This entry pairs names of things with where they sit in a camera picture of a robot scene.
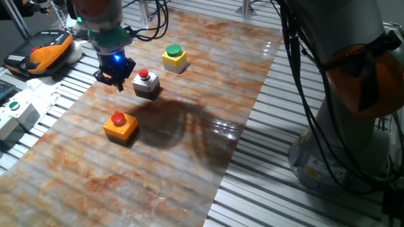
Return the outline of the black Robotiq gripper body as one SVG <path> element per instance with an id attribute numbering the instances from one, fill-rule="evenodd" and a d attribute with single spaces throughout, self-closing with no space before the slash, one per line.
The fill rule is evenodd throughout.
<path id="1" fill-rule="evenodd" d="M 125 73 L 128 70 L 126 55 L 124 52 L 109 54 L 98 53 L 100 70 L 106 74 Z"/>

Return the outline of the bare person hand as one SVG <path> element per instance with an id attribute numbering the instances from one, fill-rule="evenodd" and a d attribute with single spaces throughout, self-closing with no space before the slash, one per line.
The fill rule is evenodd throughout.
<path id="1" fill-rule="evenodd" d="M 49 0 L 22 0 L 23 6 L 31 12 L 48 14 L 51 7 Z"/>

